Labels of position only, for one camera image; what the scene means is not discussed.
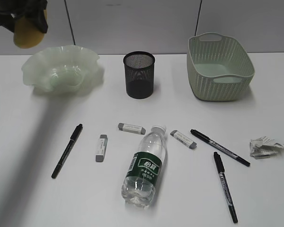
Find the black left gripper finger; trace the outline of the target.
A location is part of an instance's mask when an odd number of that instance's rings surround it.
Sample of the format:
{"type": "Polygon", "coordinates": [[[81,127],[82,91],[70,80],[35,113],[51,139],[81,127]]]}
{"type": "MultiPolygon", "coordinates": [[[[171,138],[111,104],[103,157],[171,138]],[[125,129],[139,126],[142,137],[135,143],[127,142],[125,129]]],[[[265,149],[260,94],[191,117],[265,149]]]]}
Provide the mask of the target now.
{"type": "Polygon", "coordinates": [[[26,18],[41,32],[47,33],[48,24],[45,10],[47,0],[28,0],[26,6],[26,18]]]}
{"type": "Polygon", "coordinates": [[[26,10],[25,0],[0,0],[0,26],[14,33],[15,22],[26,10]]]}

